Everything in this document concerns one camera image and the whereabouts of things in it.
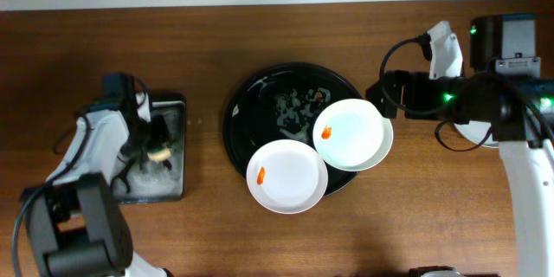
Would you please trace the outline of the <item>pink plate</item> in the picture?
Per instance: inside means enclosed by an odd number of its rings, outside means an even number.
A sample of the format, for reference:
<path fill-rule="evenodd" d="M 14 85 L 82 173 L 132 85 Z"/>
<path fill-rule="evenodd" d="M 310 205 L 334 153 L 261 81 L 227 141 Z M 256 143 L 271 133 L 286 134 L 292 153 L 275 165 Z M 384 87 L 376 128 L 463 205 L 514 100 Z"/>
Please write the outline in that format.
<path fill-rule="evenodd" d="M 321 156 L 311 146 L 291 139 L 262 146 L 246 170 L 248 190 L 256 202 L 285 215 L 315 206 L 324 196 L 328 180 Z"/>

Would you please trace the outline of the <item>round black tray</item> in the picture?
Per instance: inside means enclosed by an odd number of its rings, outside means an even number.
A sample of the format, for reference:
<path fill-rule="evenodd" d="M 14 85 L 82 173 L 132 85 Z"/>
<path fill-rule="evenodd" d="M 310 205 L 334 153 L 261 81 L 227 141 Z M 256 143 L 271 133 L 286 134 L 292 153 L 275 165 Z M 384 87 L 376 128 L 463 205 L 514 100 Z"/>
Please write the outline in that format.
<path fill-rule="evenodd" d="M 229 160 L 245 177 L 254 153 L 269 142 L 291 139 L 314 147 L 312 131 L 323 110 L 360 97 L 346 78 L 312 63 L 281 63 L 253 74 L 238 87 L 223 114 Z"/>

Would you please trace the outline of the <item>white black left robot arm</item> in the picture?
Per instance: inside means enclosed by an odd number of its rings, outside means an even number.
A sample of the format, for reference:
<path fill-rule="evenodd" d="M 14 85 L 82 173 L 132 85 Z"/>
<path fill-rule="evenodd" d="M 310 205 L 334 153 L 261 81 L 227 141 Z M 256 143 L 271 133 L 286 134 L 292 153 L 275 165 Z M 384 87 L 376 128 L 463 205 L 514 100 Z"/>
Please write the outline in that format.
<path fill-rule="evenodd" d="M 115 96 L 78 118 L 64 159 L 47 181 L 22 194 L 24 225 L 41 276 L 168 276 L 133 248 L 112 183 L 133 166 L 172 170 L 164 117 L 151 115 L 148 93 Z"/>

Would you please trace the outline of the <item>black rectangular soapy water tray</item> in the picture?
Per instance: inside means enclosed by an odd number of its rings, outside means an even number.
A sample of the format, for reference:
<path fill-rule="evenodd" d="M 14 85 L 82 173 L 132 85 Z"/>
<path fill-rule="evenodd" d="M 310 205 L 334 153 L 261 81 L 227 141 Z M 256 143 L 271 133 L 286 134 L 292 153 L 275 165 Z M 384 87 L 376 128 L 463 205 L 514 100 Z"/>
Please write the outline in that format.
<path fill-rule="evenodd" d="M 186 99 L 179 93 L 156 93 L 152 96 L 151 116 L 164 116 L 170 132 L 172 170 L 168 171 L 161 163 L 145 161 L 142 166 L 136 163 L 130 170 L 131 192 L 125 193 L 125 186 L 117 180 L 113 196 L 119 203 L 154 203 L 178 201 L 184 195 Z M 124 166 L 117 157 L 114 176 Z"/>

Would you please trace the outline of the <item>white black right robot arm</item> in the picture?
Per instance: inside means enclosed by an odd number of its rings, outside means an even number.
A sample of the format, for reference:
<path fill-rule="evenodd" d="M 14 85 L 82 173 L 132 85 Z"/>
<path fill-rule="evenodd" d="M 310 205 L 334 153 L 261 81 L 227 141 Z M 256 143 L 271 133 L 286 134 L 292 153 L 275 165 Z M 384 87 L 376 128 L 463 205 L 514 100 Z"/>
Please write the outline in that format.
<path fill-rule="evenodd" d="M 553 274 L 553 81 L 479 73 L 430 79 L 397 70 L 381 74 L 366 99 L 387 119 L 489 124 L 512 196 L 520 276 Z"/>

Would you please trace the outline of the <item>grey plate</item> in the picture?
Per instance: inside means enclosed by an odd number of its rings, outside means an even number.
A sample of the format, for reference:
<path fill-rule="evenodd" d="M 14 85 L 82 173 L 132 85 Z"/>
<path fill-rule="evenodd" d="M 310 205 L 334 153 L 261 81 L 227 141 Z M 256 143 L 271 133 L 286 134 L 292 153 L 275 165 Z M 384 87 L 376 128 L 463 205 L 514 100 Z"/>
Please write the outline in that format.
<path fill-rule="evenodd" d="M 454 127 L 465 139 L 471 141 L 472 143 L 478 144 L 486 136 L 491 124 L 486 122 L 470 121 L 465 125 L 455 124 Z M 499 143 L 493 139 L 493 135 L 490 135 L 482 146 L 487 148 L 498 148 Z"/>

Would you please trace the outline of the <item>green yellow sponge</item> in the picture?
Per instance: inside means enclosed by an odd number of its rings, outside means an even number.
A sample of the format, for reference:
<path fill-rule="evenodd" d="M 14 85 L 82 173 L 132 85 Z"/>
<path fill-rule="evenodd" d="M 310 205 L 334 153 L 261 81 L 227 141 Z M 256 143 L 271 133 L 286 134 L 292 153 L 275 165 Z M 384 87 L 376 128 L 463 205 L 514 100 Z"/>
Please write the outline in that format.
<path fill-rule="evenodd" d="M 171 157 L 171 150 L 165 147 L 163 149 L 156 150 L 156 151 L 148 151 L 147 157 L 149 160 L 153 162 L 157 162 L 157 163 L 164 162 Z"/>

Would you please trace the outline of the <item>large white plate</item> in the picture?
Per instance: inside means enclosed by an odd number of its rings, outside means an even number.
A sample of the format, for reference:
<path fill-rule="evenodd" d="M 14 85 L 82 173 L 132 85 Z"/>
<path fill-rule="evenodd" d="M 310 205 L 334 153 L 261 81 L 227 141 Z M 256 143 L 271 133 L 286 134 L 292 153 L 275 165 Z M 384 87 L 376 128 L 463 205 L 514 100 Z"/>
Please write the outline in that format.
<path fill-rule="evenodd" d="M 324 161 L 342 171 L 364 171 L 381 163 L 393 145 L 389 119 L 367 100 L 329 105 L 316 118 L 312 142 Z"/>

